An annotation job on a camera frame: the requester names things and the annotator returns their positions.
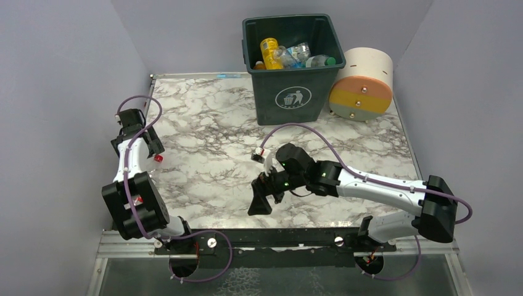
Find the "red cap bottle table edge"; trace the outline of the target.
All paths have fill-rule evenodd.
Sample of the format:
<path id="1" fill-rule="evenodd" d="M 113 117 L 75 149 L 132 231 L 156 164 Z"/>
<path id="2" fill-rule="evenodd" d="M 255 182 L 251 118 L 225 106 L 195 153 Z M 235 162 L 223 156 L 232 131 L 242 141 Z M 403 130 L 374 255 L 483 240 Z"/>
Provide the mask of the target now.
<path id="1" fill-rule="evenodd" d="M 162 168 L 163 156 L 160 154 L 154 155 L 150 158 L 150 162 L 147 167 L 147 171 L 150 174 L 155 174 Z"/>

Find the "orange label bottle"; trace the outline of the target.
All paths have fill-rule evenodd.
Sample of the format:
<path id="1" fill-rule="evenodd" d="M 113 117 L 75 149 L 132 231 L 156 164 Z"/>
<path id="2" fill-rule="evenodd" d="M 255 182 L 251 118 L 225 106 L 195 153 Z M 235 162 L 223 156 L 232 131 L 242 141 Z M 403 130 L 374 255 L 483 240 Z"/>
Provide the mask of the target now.
<path id="1" fill-rule="evenodd" d="M 263 61 L 256 61 L 255 65 L 253 66 L 254 70 L 266 70 L 266 65 Z"/>

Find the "small clear water bottle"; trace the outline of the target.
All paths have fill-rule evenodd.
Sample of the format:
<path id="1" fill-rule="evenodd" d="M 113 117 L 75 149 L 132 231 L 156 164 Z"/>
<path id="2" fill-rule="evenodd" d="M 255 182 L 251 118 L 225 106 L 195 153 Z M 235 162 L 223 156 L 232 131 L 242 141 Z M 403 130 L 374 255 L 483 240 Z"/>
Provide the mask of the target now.
<path id="1" fill-rule="evenodd" d="M 273 51 L 273 57 L 286 69 L 301 68 L 301 63 L 284 46 Z"/>

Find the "clear bottle green white label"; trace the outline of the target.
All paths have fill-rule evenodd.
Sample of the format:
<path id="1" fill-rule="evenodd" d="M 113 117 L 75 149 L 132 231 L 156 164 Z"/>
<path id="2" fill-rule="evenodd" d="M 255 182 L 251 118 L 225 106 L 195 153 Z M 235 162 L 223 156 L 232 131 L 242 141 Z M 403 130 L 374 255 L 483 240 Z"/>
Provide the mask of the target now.
<path id="1" fill-rule="evenodd" d="M 334 57 L 331 57 L 329 55 L 314 55 L 309 57 L 305 61 L 305 67 L 306 68 L 312 68 L 312 67 L 324 67 L 324 66 L 331 66 L 336 64 L 336 59 Z"/>

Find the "clear square jasmine bottle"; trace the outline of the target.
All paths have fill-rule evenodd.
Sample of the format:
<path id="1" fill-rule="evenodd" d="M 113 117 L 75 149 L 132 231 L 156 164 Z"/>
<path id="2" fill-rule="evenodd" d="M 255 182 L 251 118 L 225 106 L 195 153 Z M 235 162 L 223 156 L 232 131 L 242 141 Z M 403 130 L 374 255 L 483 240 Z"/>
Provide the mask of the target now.
<path id="1" fill-rule="evenodd" d="M 301 65 L 305 65 L 306 61 L 311 57 L 311 51 L 307 42 L 288 47 L 287 51 Z"/>

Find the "yellow juice bottle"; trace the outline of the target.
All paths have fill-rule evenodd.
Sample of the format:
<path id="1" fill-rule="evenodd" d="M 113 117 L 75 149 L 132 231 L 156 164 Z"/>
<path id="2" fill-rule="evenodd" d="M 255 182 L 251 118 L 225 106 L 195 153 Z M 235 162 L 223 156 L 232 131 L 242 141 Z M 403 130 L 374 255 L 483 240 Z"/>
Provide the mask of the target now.
<path id="1" fill-rule="evenodd" d="M 260 50 L 267 70 L 282 70 L 281 61 L 275 57 L 279 44 L 274 38 L 266 38 L 260 43 Z"/>

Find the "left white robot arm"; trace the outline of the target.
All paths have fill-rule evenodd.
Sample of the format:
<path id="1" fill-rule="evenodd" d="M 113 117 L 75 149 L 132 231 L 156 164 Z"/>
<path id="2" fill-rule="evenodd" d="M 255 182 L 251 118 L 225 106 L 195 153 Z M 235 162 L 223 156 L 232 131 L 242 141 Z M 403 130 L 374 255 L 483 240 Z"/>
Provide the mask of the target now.
<path id="1" fill-rule="evenodd" d="M 117 115 L 121 125 L 111 144 L 118 155 L 118 170 L 113 181 L 102 187 L 101 194 L 116 229 L 124 240 L 143 238 L 130 205 L 133 204 L 147 235 L 167 241 L 171 237 L 186 236 L 190 227 L 182 217 L 168 214 L 149 172 L 153 162 L 160 161 L 165 151 L 153 127 L 148 128 L 132 142 L 135 134 L 146 127 L 139 109 L 127 109 Z"/>

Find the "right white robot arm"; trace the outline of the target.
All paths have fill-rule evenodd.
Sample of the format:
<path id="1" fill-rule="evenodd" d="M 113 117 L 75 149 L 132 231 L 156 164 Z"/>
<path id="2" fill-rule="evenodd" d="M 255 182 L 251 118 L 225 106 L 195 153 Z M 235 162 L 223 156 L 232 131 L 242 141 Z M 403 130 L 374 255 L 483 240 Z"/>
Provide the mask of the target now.
<path id="1" fill-rule="evenodd" d="M 367 216 L 361 222 L 358 240 L 379 246 L 392 239 L 420 235 L 430 241 L 450 243 L 454 239 L 458 204 L 446 181 L 431 175 L 427 181 L 400 180 L 366 174 L 359 178 L 339 162 L 316 161 L 301 147 L 281 146 L 276 160 L 283 170 L 266 165 L 265 171 L 251 182 L 253 199 L 250 216 L 269 215 L 267 200 L 280 203 L 287 191 L 304 187 L 314 195 L 355 197 L 399 209 L 385 216 Z"/>

